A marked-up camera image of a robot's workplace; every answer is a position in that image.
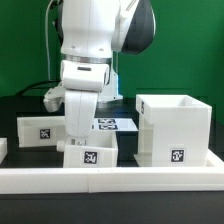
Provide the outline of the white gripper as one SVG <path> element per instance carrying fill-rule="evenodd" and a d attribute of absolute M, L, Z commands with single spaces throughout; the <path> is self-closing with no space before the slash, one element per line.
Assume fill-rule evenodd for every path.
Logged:
<path fill-rule="evenodd" d="M 55 112 L 64 104 L 66 133 L 71 138 L 87 138 L 98 96 L 98 92 L 69 90 L 58 85 L 47 91 L 43 102 L 48 112 Z"/>

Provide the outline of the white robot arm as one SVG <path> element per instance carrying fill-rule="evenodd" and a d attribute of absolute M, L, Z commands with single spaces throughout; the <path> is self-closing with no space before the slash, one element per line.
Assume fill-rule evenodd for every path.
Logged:
<path fill-rule="evenodd" d="M 65 105 L 66 133 L 88 137 L 99 94 L 109 83 L 115 52 L 139 54 L 153 42 L 150 0 L 63 0 L 63 60 L 57 94 L 46 94 L 49 111 Z"/>

